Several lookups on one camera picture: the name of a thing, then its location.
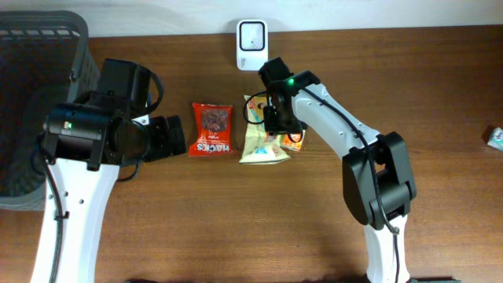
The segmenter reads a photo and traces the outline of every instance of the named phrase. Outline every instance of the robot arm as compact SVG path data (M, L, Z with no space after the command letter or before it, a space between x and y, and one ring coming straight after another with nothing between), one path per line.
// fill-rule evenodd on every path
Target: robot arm
M151 105L150 80L159 92ZM177 116L148 120L162 96L148 69L107 59L96 91L47 116L38 143L48 162L46 207L31 283L94 282L103 216L120 167L138 170L140 162L185 152Z
M280 58L266 62L259 74L267 88L266 130L275 134L299 133L302 121L312 127L343 161L344 200L351 214L365 225L369 254L367 278L372 283L407 282L409 273L405 265L403 231L416 188L405 142L396 133L383 136L358 121L330 96L316 76L310 72L294 75ZM377 174L377 180L385 216L401 231L397 237L384 229L385 220L379 213L362 140L348 122L327 105L346 116L361 131L373 159L386 164L385 169Z

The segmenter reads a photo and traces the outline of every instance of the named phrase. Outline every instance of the black cable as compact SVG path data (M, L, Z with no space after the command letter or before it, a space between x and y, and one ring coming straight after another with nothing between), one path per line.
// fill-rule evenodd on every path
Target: black cable
M135 179L138 176L138 172L140 172L140 167L141 167L141 162L138 162L136 164L136 168L134 169L134 172L133 172L133 174L131 174L131 176L117 179L117 182L127 182L127 181L131 181L131 180Z
M398 260L398 235L393 235L393 246L395 246L395 258L396 258L396 275L395 283L398 283L398 275L400 274L400 261Z
M157 93L159 95L157 97L157 101L154 102L153 104L150 104L143 111L141 111L138 114L138 117L143 116L143 115L148 115L148 114L154 112L154 110L157 109L157 106L159 106L160 102L163 100L164 87L163 87L163 84L160 82L159 76L157 76L156 73L154 73L154 72L150 72L150 77L152 78L152 81L156 84Z
M63 244L63 207L61 206L60 194L57 191L56 182L54 181L53 175L50 173L49 164L46 161L46 158L50 159L50 162L53 161L53 157L49 155L49 153L40 145L42 141L42 135L37 137L37 150L40 153L40 156L44 163L44 171L46 173L47 180L49 181L51 193L53 194L54 203L56 205L56 216L54 216L54 220L57 222L56 229L56 246L54 248L54 257L53 257L53 266L50 271L50 279L49 283L56 282L57 278L57 270L60 265L60 257L61 257L61 245Z
M341 118L343 118L344 121L346 121L346 123L352 129L352 131L355 132L356 135L358 136L358 138L362 141L363 146L365 148L365 154L367 155L367 160L369 161L370 172L372 173L372 179L373 179L373 183L374 183L374 191L376 193L376 202L377 202L377 207L379 208L379 213L384 220L384 224L390 230L390 232L393 234L394 250L395 250L395 254L396 254L395 282L398 283L398 276L399 276L399 271L400 271L400 263L399 263L399 257L398 257L398 234L400 233L400 229L398 227L393 227L392 224L389 222L389 220L387 220L386 212L384 211L383 201L380 197L379 183L377 182L377 176L376 176L376 165L374 164L374 159L373 159L372 154L370 152L369 144L363 138L363 134L361 133L361 131L339 109L333 107L325 99L321 99L318 95L314 94L312 91L308 90L307 88L300 87L300 89L304 90L310 96L312 96L314 99L319 101L321 105L328 107L330 110L334 111Z
M243 106L243 117L244 117L244 120L247 122L247 123L250 123L252 125L260 125L261 123L264 123L264 120L260 121L260 122L252 122L248 119L248 116L246 115L248 113L248 110L247 110L247 107L248 107L248 103L250 103L250 101L256 97L256 96L259 96L260 94L265 94L267 93L266 90L263 90L263 91L260 91L256 94L253 94L252 96L250 96L246 102L244 103L244 106Z

